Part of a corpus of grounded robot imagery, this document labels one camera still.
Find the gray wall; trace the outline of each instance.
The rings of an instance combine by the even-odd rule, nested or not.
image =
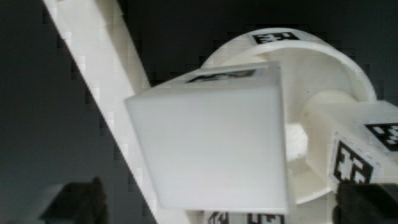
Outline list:
[[[48,190],[94,176],[110,223],[154,223],[73,65],[41,1],[2,1],[0,223],[32,217]]]

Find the white plastic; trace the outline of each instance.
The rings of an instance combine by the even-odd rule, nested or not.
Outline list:
[[[115,0],[42,0],[96,100],[156,222],[193,224],[199,213],[158,206],[124,99],[149,88]]]
[[[343,103],[311,102],[304,123],[309,135],[307,164],[330,189],[336,191],[341,181],[398,183],[396,152],[385,148],[385,145],[398,145],[398,108],[384,101],[357,103],[348,99]],[[375,125],[382,140],[391,144],[382,144],[366,125]]]
[[[282,39],[282,33],[298,40]],[[270,42],[257,44],[252,35]],[[362,69],[352,59],[316,36],[289,28],[270,28],[238,36],[218,48],[202,67],[279,61],[286,115],[286,156],[293,172],[296,203],[316,199],[330,191],[305,164],[307,136],[300,124],[304,105],[323,91],[336,90],[360,102],[375,102],[375,90]]]
[[[256,71],[250,77],[186,83],[247,70]],[[277,63],[197,70],[126,105],[161,206],[286,213]]]

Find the black background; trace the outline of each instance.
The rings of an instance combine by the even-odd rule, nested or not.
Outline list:
[[[398,104],[394,0],[119,0],[119,3],[153,85],[199,68],[215,49],[240,34],[266,27],[291,27],[312,33],[348,54],[369,76],[378,99]],[[74,177],[89,180],[97,175],[108,191],[112,223],[153,223],[57,36],[42,2],[2,0],[2,217],[18,216],[35,192],[26,189],[39,190],[39,182],[62,182],[58,176],[69,176],[69,181]]]

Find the white cube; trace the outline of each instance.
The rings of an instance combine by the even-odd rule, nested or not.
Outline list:
[[[201,69],[126,100],[167,208],[284,213],[280,68]]]

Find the printed label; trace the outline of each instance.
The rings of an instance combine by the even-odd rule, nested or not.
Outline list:
[[[330,176],[337,183],[371,183],[378,174],[378,163],[341,139],[334,143]]]
[[[265,44],[282,40],[300,40],[291,32],[254,34],[252,39],[257,44]]]
[[[249,213],[247,224],[284,224],[284,215]]]
[[[213,212],[208,218],[208,224],[229,224],[227,212]]]
[[[208,224],[284,224],[284,215],[213,212]]]
[[[389,152],[398,152],[398,123],[364,124],[384,148]]]
[[[256,69],[243,70],[243,71],[234,71],[234,72],[222,72],[222,73],[209,74],[209,75],[201,75],[186,83],[208,82],[208,81],[217,81],[217,80],[245,78],[245,77],[252,76],[254,71],[256,71]]]

